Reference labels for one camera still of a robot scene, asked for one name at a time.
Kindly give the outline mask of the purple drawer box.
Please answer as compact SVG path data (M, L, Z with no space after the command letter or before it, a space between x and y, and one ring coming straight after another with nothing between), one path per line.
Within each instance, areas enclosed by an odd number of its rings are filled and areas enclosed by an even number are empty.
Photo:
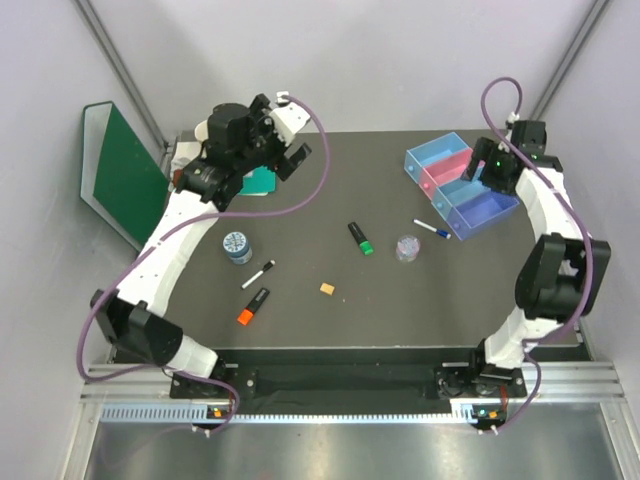
M519 204L517 197L489 191L454 206L446 222L464 241L509 217Z

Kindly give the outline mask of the pink drawer box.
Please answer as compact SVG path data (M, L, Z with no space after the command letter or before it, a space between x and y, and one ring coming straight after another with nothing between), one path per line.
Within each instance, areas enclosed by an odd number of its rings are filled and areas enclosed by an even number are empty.
M424 194L433 200L439 187L459 179L470 162L472 152L471 148L466 148L423 167L418 185Z

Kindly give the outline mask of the blue round lidded jar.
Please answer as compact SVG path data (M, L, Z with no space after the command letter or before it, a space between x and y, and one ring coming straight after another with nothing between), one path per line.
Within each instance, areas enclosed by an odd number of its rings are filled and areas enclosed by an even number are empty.
M244 265L248 263L253 251L246 235L242 232L230 232L222 241L225 254L235 265Z

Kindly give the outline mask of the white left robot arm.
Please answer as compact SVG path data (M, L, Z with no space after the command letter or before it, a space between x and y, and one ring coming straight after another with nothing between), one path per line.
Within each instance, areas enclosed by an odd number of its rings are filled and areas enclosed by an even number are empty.
M310 155L307 145L287 151L317 116L280 92L257 95L248 106L225 103L178 143L171 161L173 187L166 209L136 260L104 291L96 291L85 322L97 324L115 348L136 356L141 368L181 371L205 396L226 387L218 354L165 318L169 298L191 255L242 190L244 177L266 167L287 180Z

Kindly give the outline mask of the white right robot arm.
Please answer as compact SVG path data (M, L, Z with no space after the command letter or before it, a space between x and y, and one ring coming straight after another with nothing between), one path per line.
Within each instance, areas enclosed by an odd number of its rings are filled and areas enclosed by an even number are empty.
M570 214L563 167L545 152L545 124L511 114L506 128L503 142L476 141L461 176L518 198L535 240L516 279L513 311L471 354L466 380L481 396L514 383L527 353L590 313L611 257L609 243L586 240Z

